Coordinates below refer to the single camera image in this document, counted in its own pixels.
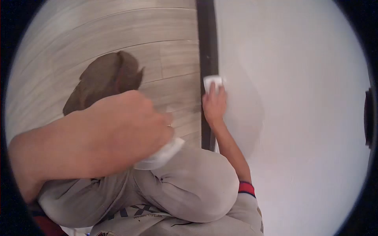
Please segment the wooden floor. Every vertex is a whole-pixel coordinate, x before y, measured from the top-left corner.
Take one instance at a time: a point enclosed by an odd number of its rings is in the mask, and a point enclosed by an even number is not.
[[[195,0],[50,0],[18,49],[6,97],[7,142],[63,116],[84,69],[124,50],[145,67],[140,91],[172,112],[176,136],[200,147]]]

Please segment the gray pants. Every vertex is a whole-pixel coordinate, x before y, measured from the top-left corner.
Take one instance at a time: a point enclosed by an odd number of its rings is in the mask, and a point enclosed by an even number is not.
[[[49,181],[38,202],[50,219],[70,228],[93,226],[122,208],[148,203],[180,219],[211,222],[231,209],[238,187],[224,156],[184,147],[160,169]]]

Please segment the hand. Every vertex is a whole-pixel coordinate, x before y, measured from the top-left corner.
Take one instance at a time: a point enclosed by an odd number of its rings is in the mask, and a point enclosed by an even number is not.
[[[171,121],[140,92],[128,91],[14,137],[9,156],[24,199],[33,199],[39,189],[28,188],[46,180],[95,178],[126,170],[169,142]]]
[[[202,97],[203,112],[210,127],[223,122],[223,115],[227,107],[227,94],[224,86],[219,86],[218,94],[215,91],[215,83],[212,82],[209,94]]]

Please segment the black trim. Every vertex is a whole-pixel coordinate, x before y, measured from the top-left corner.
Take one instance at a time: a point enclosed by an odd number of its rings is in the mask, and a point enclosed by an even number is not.
[[[205,94],[203,78],[218,74],[217,24],[213,0],[196,0],[198,39],[200,45],[201,96]],[[203,114],[201,103],[201,146],[203,149],[215,150],[215,136]]]

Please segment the person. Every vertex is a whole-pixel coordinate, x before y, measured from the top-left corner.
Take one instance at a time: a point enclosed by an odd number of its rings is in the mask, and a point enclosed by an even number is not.
[[[132,165],[172,138],[171,118],[137,91],[21,134],[9,153],[22,196],[31,202],[39,193],[54,222],[95,225],[94,235],[262,235],[248,164],[223,121],[223,87],[216,94],[211,85],[203,110],[220,154],[183,148],[153,171]]]

